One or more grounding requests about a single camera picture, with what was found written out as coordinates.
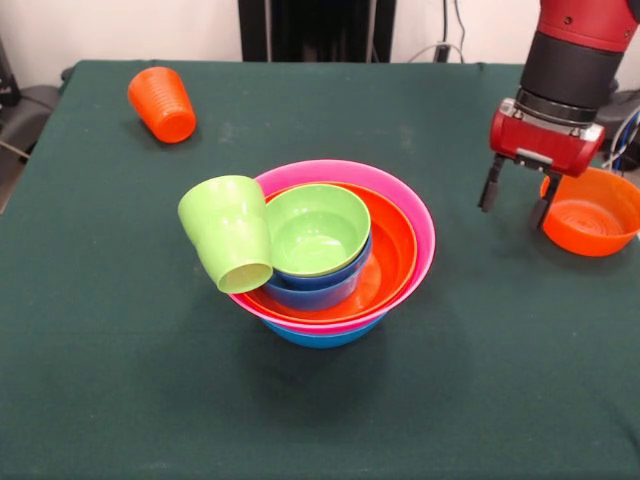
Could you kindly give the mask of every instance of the green table cloth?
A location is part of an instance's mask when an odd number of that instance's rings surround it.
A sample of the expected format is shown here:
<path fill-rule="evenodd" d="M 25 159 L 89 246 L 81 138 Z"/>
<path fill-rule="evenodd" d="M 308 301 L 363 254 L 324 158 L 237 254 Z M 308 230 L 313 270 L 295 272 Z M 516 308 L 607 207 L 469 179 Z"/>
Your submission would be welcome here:
<path fill-rule="evenodd" d="M 521 68 L 167 63 L 198 114 L 156 142 L 81 62 L 0 218 L 2 478 L 638 478 L 640 249 L 527 227 L 542 177 L 476 207 Z M 222 174 L 342 158 L 434 217 L 421 287 L 361 341 L 297 347 L 215 290 L 177 217 Z"/>

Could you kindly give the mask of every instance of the red robot arm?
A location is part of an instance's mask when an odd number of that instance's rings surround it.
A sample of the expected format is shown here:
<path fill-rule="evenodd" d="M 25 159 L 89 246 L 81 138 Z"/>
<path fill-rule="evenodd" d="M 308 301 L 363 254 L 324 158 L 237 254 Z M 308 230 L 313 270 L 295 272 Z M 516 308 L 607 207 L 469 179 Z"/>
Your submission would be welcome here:
<path fill-rule="evenodd" d="M 479 206 L 489 211 L 506 160 L 550 177 L 534 208 L 539 228 L 563 175 L 578 177 L 604 139 L 595 125 L 611 83 L 640 21 L 640 0 L 541 0 L 540 18 L 520 88 L 491 124 L 495 152 Z"/>

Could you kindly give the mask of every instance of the green cup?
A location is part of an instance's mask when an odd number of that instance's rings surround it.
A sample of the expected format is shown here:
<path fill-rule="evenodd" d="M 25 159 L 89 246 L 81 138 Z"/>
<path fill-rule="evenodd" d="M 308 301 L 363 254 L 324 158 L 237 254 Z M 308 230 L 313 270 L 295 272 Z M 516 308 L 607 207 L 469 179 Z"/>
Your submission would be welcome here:
<path fill-rule="evenodd" d="M 255 180 L 226 175 L 202 182 L 182 197 L 178 216 L 221 292 L 248 292 L 271 278 L 266 206 Z"/>

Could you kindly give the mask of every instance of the green bowl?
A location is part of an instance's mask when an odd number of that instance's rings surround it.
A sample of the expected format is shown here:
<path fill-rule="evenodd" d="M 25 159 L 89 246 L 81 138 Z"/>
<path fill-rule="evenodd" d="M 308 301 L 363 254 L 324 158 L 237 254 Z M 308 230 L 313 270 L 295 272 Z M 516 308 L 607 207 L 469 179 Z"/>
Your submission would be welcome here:
<path fill-rule="evenodd" d="M 371 216 L 356 194 L 335 185 L 307 184 L 267 204 L 272 263 L 300 277 L 335 272 L 364 248 Z"/>

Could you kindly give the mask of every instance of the red bowl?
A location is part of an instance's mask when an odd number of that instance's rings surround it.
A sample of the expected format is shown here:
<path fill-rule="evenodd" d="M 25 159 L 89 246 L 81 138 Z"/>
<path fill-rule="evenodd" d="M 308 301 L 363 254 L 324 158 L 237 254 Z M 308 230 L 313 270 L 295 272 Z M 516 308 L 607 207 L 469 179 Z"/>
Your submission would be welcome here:
<path fill-rule="evenodd" d="M 371 214 L 373 252 L 365 264 L 355 292 L 345 301 L 325 310 L 294 310 L 275 302 L 264 290 L 241 294 L 256 310 L 290 322 L 331 324 L 357 319 L 393 301 L 409 282 L 418 256 L 411 223 L 395 204 L 372 190 L 357 185 L 332 183 L 357 194 Z M 276 192 L 267 201 L 281 192 Z"/>
<path fill-rule="evenodd" d="M 540 187 L 544 196 L 549 185 Z M 622 250 L 640 232 L 640 189 L 600 168 L 565 176 L 549 208 L 544 232 L 577 255 L 603 257 Z"/>

